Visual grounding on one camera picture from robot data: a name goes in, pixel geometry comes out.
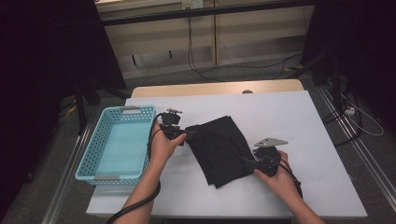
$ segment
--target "basket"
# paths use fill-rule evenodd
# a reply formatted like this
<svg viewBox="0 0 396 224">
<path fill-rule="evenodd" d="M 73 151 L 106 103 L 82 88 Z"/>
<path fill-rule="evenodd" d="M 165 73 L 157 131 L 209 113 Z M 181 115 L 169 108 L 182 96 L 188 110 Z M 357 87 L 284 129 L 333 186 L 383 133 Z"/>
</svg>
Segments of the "basket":
<svg viewBox="0 0 396 224">
<path fill-rule="evenodd" d="M 103 110 L 76 171 L 91 185 L 136 185 L 147 165 L 152 105 L 117 106 Z"/>
</svg>

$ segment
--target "white table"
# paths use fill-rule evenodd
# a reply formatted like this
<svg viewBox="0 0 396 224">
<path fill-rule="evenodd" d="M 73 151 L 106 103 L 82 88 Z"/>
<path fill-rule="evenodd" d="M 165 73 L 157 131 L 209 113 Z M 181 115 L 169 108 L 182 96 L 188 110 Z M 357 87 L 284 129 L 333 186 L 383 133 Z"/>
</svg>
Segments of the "white table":
<svg viewBox="0 0 396 224">
<path fill-rule="evenodd" d="M 319 216 L 367 217 L 307 91 L 132 98 L 126 104 L 155 105 L 157 113 L 168 107 L 182 110 L 182 128 L 231 116 L 251 149 L 265 137 L 287 140 L 287 145 L 277 148 L 289 154 L 293 172 L 302 182 L 304 200 Z M 292 216 L 255 175 L 220 189 L 208 186 L 188 144 L 177 148 L 161 181 L 154 217 Z M 98 186 L 87 213 L 111 216 L 121 209 L 130 192 L 127 186 Z"/>
</svg>

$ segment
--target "person's left hand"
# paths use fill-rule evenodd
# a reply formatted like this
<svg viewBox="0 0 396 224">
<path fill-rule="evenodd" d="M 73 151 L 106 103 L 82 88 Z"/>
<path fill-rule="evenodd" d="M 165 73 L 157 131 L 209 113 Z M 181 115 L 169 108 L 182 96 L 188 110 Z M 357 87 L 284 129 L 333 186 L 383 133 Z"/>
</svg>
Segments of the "person's left hand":
<svg viewBox="0 0 396 224">
<path fill-rule="evenodd" d="M 181 144 L 187 137 L 185 133 L 179 137 L 169 140 L 165 133 L 160 130 L 160 125 L 156 121 L 151 134 L 151 159 L 150 162 L 165 166 L 166 162 L 173 155 L 175 148 Z"/>
</svg>

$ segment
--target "hand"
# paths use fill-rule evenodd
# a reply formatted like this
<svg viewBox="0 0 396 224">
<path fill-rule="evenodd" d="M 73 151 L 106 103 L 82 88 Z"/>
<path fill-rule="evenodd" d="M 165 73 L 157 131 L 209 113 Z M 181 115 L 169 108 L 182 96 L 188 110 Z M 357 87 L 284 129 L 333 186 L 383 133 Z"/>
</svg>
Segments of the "hand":
<svg viewBox="0 0 396 224">
<path fill-rule="evenodd" d="M 151 134 L 152 142 L 150 163 L 165 166 L 166 162 L 173 155 L 175 148 L 181 144 L 186 137 L 187 135 L 183 133 L 179 137 L 169 140 L 156 121 Z"/>
<path fill-rule="evenodd" d="M 280 163 L 286 167 L 289 167 L 288 154 L 281 150 L 278 152 L 280 154 L 280 158 L 282 159 Z M 270 188 L 270 190 L 284 202 L 291 198 L 300 198 L 292 177 L 282 167 L 278 166 L 276 174 L 272 177 L 269 177 L 257 169 L 254 170 L 254 174 L 258 176 L 259 179 L 261 179 L 262 182 L 264 182 Z"/>
</svg>

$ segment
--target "black cloth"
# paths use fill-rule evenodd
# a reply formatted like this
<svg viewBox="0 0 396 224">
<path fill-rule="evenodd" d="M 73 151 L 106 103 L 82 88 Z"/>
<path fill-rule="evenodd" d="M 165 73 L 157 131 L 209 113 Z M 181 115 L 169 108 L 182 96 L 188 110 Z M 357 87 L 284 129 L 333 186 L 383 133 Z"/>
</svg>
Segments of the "black cloth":
<svg viewBox="0 0 396 224">
<path fill-rule="evenodd" d="M 208 185 L 215 185 L 218 189 L 237 178 L 252 174 L 241 158 L 254 158 L 245 136 L 231 117 L 225 116 L 190 126 L 186 130 L 196 132 L 187 143 L 198 160 Z"/>
</svg>

